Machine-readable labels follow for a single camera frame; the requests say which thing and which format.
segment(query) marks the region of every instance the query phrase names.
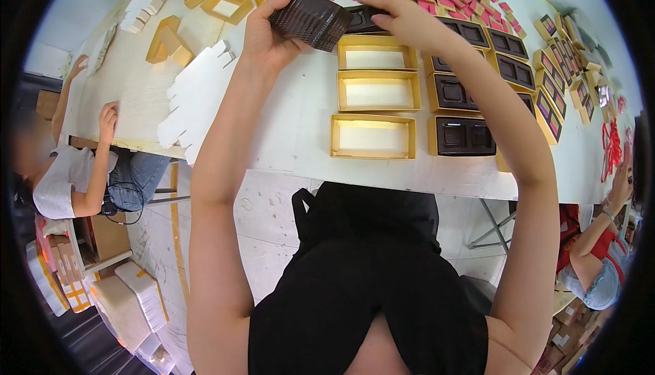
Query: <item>jeans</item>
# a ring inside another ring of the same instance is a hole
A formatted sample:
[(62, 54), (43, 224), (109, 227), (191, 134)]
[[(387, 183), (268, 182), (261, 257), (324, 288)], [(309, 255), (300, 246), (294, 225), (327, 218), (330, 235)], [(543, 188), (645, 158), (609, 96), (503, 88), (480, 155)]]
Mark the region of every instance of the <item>jeans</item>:
[(111, 202), (122, 211), (139, 211), (155, 196), (170, 158), (115, 146), (111, 150), (119, 156), (110, 172)]

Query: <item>red string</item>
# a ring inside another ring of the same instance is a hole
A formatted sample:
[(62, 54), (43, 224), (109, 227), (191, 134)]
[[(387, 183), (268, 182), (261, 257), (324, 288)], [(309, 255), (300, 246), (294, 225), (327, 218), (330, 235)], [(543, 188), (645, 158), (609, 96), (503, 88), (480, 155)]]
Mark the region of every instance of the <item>red string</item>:
[(621, 149), (621, 138), (618, 135), (616, 127), (616, 118), (610, 124), (610, 130), (607, 130), (607, 124), (602, 125), (602, 149), (605, 150), (605, 156), (602, 160), (604, 172), (601, 175), (601, 183), (605, 183), (609, 174), (614, 174), (614, 167), (621, 163), (623, 150)]

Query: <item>metal frame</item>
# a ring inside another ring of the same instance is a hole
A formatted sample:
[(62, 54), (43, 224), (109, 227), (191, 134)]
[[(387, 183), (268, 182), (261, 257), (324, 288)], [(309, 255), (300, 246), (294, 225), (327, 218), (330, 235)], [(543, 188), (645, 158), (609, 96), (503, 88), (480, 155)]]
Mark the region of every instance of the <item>metal frame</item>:
[[(474, 240), (471, 244), (468, 245), (468, 248), (471, 250), (475, 250), (476, 248), (489, 248), (489, 247), (502, 246), (503, 249), (505, 250), (505, 254), (507, 254), (508, 251), (510, 250), (507, 244), (511, 242), (512, 239), (505, 240), (505, 237), (503, 236), (503, 233), (500, 231), (500, 228), (505, 224), (509, 223), (510, 220), (513, 220), (516, 217), (516, 212), (513, 212), (511, 215), (505, 217), (502, 222), (496, 223), (496, 219), (494, 219), (493, 215), (491, 214), (491, 210), (489, 210), (489, 207), (487, 206), (485, 199), (480, 199), (480, 202), (482, 202), (482, 207), (485, 208), (485, 211), (487, 212), (487, 216), (489, 216), (489, 220), (491, 220), (491, 223), (493, 223), (493, 228), (488, 232), (484, 233), (483, 235), (481, 235), (478, 239)], [(480, 241), (487, 238), (487, 236), (492, 234), (493, 232), (496, 232), (496, 234), (498, 234), (498, 238), (500, 239), (499, 242), (489, 243), (489, 244), (478, 244)]]

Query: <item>black cable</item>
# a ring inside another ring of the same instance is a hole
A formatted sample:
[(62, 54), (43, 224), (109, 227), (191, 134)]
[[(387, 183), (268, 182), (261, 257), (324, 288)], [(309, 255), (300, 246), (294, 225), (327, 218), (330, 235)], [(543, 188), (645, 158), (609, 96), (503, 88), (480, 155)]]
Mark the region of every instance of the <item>black cable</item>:
[(107, 185), (107, 188), (110, 188), (111, 186), (116, 186), (117, 184), (132, 184), (134, 187), (136, 187), (136, 190), (139, 192), (139, 195), (141, 196), (141, 213), (139, 213), (139, 217), (131, 223), (123, 223), (123, 222), (117, 222), (116, 220), (111, 219), (108, 215), (105, 215), (105, 217), (109, 220), (112, 221), (116, 224), (120, 224), (122, 226), (131, 226), (132, 224), (136, 224), (139, 220), (141, 220), (141, 216), (143, 216), (143, 209), (145, 208), (145, 200), (143, 199), (143, 190), (136, 184), (132, 182), (115, 182), (115, 183), (110, 183)]

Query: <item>white floor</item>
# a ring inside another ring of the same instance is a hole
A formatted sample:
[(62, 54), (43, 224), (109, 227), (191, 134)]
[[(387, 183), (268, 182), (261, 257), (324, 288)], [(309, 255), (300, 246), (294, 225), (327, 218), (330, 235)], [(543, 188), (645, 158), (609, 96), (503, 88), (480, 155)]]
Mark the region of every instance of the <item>white floor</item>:
[[(180, 164), (178, 192), (189, 193), (191, 167)], [(284, 267), (299, 245), (291, 208), (291, 196), (301, 188), (313, 191), (322, 181), (284, 174), (246, 172), (234, 205), (234, 220), (241, 258), (256, 302), (273, 291)], [(170, 171), (160, 187), (170, 187)], [(436, 195), (439, 207), (437, 240), (443, 256), (460, 275), (470, 275), (498, 284), (505, 262), (503, 248), (470, 250), (467, 244), (492, 228), (479, 199)], [(506, 201), (487, 200), (496, 220), (505, 218)], [(179, 205), (179, 234), (184, 265), (189, 265), (191, 205)], [(130, 215), (128, 221), (135, 219)], [(188, 375), (192, 365), (186, 348), (187, 306), (176, 268), (169, 205), (147, 208), (141, 220), (128, 226), (133, 259), (157, 278), (170, 321), (158, 335), (176, 360), (176, 374)], [(506, 239), (512, 237), (513, 221), (501, 228)], [(495, 234), (482, 243), (498, 241)]]

